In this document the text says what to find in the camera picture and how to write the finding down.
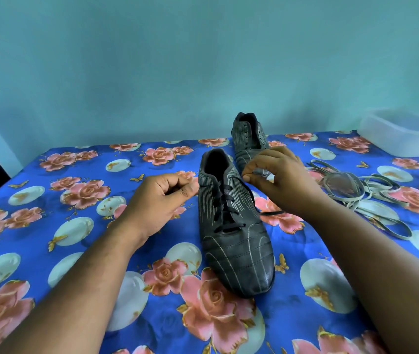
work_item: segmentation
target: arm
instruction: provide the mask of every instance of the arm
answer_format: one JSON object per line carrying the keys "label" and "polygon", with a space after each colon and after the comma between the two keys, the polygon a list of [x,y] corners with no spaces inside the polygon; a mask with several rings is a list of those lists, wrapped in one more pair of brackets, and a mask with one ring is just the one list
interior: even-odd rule
{"label": "arm", "polygon": [[[257,167],[272,172],[274,183],[252,174]],[[242,175],[314,227],[391,353],[419,353],[419,259],[324,194],[285,147],[261,152]]]}
{"label": "arm", "polygon": [[98,353],[130,257],[197,191],[197,183],[175,174],[146,178],[111,228],[0,345],[0,354]]}

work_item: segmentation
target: turquoise wall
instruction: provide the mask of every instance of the turquoise wall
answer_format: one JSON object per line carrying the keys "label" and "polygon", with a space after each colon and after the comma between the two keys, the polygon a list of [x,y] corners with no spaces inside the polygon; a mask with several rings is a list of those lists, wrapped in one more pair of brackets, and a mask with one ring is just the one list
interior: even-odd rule
{"label": "turquoise wall", "polygon": [[0,134],[53,146],[355,128],[419,112],[419,0],[0,0]]}

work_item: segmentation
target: right hand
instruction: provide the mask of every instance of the right hand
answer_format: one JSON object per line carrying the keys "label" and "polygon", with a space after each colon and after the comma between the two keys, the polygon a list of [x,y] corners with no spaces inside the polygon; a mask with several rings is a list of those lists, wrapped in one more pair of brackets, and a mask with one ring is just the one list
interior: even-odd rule
{"label": "right hand", "polygon": [[[275,176],[273,184],[253,174],[256,168],[270,171]],[[242,178],[283,211],[305,220],[319,211],[319,206],[332,202],[308,174],[301,159],[285,146],[261,151],[245,166]]]}

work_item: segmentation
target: hand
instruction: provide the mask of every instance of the hand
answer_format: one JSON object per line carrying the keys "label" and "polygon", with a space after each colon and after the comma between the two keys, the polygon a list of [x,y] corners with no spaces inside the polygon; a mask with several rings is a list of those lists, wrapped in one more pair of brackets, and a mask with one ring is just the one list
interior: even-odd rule
{"label": "hand", "polygon": [[112,228],[136,236],[137,249],[172,218],[178,207],[195,196],[199,188],[198,182],[177,174],[146,177]]}
{"label": "hand", "polygon": [[[270,171],[273,184],[252,172],[256,168]],[[242,171],[242,178],[254,185],[279,208],[305,220],[332,200],[304,168],[301,159],[285,146],[261,151]]]}

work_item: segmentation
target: left hand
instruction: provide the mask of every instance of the left hand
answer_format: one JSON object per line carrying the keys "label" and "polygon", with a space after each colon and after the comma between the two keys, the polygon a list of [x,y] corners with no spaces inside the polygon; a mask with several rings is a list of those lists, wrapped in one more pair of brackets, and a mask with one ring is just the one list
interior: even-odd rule
{"label": "left hand", "polygon": [[112,228],[136,237],[133,243],[137,249],[172,218],[178,207],[195,196],[199,188],[198,182],[177,174],[146,177]]}

